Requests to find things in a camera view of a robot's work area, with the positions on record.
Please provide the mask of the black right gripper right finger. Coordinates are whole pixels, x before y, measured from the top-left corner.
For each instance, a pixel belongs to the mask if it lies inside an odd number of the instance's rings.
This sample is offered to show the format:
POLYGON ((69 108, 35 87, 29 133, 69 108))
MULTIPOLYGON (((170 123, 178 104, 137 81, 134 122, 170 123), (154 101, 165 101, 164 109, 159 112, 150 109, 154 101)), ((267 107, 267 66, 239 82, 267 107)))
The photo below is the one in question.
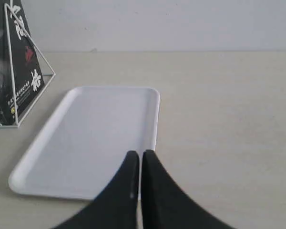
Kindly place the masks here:
POLYGON ((153 150, 142 157, 141 206, 145 229, 231 229, 193 201, 153 150))

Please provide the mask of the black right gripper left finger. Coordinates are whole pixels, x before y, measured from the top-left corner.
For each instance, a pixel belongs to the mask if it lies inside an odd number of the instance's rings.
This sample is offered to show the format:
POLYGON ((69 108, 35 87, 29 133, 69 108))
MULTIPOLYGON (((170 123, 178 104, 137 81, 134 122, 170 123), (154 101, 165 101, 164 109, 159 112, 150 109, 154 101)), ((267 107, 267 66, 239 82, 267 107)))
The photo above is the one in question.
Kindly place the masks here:
POLYGON ((140 159, 129 151, 101 193, 57 229, 136 229, 140 159))

